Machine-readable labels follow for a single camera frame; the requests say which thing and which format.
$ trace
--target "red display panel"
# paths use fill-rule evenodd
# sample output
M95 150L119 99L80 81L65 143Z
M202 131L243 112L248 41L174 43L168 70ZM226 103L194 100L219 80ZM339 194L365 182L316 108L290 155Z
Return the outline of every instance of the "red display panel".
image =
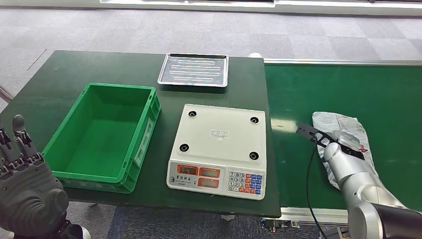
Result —
M190 174L190 175L198 175L198 167L178 164L177 165L177 172L178 173L184 173L184 174Z
M220 170L216 168L200 168L199 176L218 178L220 176Z
M198 186L207 188L218 188L219 181L210 178L199 178Z

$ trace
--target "stainless steel tray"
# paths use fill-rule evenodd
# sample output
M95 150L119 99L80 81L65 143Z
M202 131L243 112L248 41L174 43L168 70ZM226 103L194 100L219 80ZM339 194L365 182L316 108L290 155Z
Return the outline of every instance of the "stainless steel tray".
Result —
M161 67L158 83L226 87L228 56L169 53Z

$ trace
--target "green storage bin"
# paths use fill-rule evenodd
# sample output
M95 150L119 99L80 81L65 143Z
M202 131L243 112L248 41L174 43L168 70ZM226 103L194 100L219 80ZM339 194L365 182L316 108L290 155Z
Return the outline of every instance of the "green storage bin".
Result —
M160 109L154 87L89 83L42 154L66 187L131 193Z

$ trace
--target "green workbench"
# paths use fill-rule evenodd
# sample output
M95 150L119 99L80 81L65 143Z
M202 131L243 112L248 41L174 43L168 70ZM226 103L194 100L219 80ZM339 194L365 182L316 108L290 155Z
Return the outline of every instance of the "green workbench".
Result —
M306 170L314 145L295 130L324 111L358 118L381 181L404 205L422 211L422 62L264 62L280 206L308 206ZM313 208L345 209L317 154L309 181Z
M279 217L279 193L263 60L231 58L228 86L219 91L195 87L169 89L159 85L157 79L163 60L164 55L155 54L56 51L2 112L1 120L9 121L15 114L24 115L28 132L38 151L42 151L87 83L153 86L157 90L161 112L135 190L131 194L117 194L66 188L69 198L124 206L172 207L221 214ZM268 168L263 200L167 187L167 163L184 104L187 103L266 112Z
M227 88L210 92L203 88L162 88L157 78L163 59L164 55L154 54L56 51L0 117L4 122L23 114L41 151L86 83L154 86L162 111L135 191L125 195L66 188L70 199L277 218L280 206L307 207L306 167L313 144L295 134L297 124L311 124L315 111L336 112L359 119L367 130L375 167L385 186L406 206L422 211L418 186L422 63L232 57ZM167 162L185 103L267 113L264 200L211 197L167 187ZM328 183L317 156L310 174L310 198L314 208L345 209L341 193Z

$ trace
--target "robotic hand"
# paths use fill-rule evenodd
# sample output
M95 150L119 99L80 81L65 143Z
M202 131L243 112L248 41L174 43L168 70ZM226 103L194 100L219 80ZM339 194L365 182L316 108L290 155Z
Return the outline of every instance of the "robotic hand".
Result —
M35 149L23 116L12 127L19 156L0 123L0 227L15 239L82 239L82 227L66 220L67 194Z
M323 161L345 198L352 239L422 239L422 214L386 189L359 151L356 137L340 131L328 135L306 124L297 133L325 148Z

